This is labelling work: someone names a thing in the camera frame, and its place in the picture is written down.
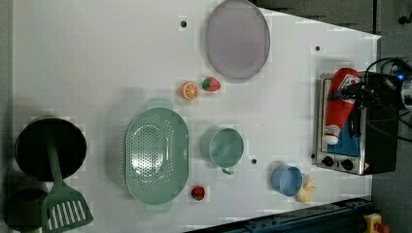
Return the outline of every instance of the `black pan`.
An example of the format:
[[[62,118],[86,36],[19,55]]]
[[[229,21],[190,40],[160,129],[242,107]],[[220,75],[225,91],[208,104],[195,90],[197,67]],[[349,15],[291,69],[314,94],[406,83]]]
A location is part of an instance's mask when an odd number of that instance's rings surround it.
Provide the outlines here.
[[[16,142],[15,157],[20,169],[41,182],[52,182],[52,171],[44,129],[54,131],[54,141],[63,179],[73,175],[86,157],[86,138],[73,123],[52,116],[41,117],[30,122],[20,133]]]

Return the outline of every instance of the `blue bowl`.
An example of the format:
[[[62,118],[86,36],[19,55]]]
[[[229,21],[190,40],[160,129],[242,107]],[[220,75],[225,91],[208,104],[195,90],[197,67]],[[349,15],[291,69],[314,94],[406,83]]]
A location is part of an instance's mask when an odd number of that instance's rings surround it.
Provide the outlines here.
[[[296,167],[279,165],[272,173],[272,185],[285,196],[295,196],[302,187],[302,173]]]

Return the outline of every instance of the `green cup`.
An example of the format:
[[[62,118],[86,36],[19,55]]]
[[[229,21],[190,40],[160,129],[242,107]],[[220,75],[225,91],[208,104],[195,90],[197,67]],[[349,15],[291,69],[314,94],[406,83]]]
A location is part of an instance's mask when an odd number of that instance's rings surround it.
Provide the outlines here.
[[[212,127],[200,139],[200,151],[228,175],[243,155],[242,136],[234,129]]]

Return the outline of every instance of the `red bottle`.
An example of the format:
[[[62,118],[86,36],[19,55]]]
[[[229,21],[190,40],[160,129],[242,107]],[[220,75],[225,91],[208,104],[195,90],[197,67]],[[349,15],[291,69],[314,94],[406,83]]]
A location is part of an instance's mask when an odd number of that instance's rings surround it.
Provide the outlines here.
[[[358,71],[350,68],[342,68],[333,76],[329,88],[329,94],[348,85],[358,83],[360,75]],[[340,130],[346,123],[349,114],[354,108],[355,100],[332,99],[327,101],[326,124],[324,140],[331,145],[337,144]]]

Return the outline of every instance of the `orange slice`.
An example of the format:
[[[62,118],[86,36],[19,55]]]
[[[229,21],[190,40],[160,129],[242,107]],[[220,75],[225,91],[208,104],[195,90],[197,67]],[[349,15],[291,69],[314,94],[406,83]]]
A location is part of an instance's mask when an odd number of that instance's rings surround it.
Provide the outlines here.
[[[185,82],[181,86],[181,95],[184,99],[193,100],[197,96],[197,85],[192,82]]]

